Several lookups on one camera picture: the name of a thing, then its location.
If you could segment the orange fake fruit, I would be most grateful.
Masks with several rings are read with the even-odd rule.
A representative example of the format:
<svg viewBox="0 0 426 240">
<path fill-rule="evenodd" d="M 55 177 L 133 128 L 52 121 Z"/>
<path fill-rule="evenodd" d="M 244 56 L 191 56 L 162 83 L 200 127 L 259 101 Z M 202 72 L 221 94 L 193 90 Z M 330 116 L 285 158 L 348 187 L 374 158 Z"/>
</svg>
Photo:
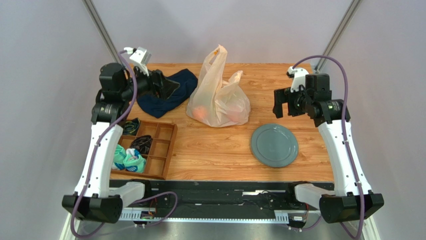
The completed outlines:
<svg viewBox="0 0 426 240">
<path fill-rule="evenodd" d="M 211 118 L 211 111 L 208 107 L 199 105 L 193 108 L 192 116 L 200 122 L 209 122 Z"/>
</svg>

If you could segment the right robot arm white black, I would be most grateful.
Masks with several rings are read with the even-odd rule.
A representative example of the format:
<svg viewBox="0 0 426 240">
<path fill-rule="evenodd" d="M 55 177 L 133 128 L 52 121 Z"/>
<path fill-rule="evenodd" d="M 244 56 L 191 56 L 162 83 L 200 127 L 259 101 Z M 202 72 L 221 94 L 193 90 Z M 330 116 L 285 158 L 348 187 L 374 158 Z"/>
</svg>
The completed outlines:
<svg viewBox="0 0 426 240">
<path fill-rule="evenodd" d="M 274 91 L 273 113 L 283 117 L 287 104 L 292 117 L 307 114 L 318 129 L 327 149 L 334 178 L 334 189 L 326 190 L 307 181 L 289 186 L 295 202 L 320 210 L 329 223 L 361 221 L 384 206 L 384 198 L 368 183 L 352 140 L 350 115 L 342 99 L 333 99 L 328 74 L 288 73 L 290 87 Z"/>
</svg>

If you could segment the translucent plastic bag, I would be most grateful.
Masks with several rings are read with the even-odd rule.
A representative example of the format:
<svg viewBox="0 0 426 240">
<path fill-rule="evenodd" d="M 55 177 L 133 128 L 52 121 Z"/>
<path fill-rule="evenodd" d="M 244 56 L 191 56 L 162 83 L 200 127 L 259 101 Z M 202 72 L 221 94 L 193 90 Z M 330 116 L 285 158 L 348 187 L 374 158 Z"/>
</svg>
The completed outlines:
<svg viewBox="0 0 426 240">
<path fill-rule="evenodd" d="M 186 115 L 192 119 L 194 107 L 209 108 L 210 121 L 199 122 L 213 128 L 244 125 L 251 112 L 250 100 L 240 87 L 244 72 L 238 70 L 228 80 L 223 79 L 227 56 L 228 51 L 220 44 L 206 56 L 186 106 Z"/>
</svg>

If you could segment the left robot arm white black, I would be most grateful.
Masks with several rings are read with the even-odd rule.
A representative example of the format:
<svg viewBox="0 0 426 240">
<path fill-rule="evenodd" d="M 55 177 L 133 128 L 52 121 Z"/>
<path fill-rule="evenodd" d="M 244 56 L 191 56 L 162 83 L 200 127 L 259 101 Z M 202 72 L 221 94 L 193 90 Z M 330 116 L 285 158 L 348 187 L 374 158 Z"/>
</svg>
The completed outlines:
<svg viewBox="0 0 426 240">
<path fill-rule="evenodd" d="M 152 95 L 167 100 L 180 84 L 160 70 L 128 69 L 120 63 L 100 68 L 98 91 L 91 111 L 91 140 L 83 172 L 74 192 L 64 195 L 61 205 L 81 221 L 116 223 L 123 208 L 141 200 L 147 193 L 146 180 L 132 180 L 110 190 L 113 158 L 131 110 L 133 97 Z"/>
</svg>

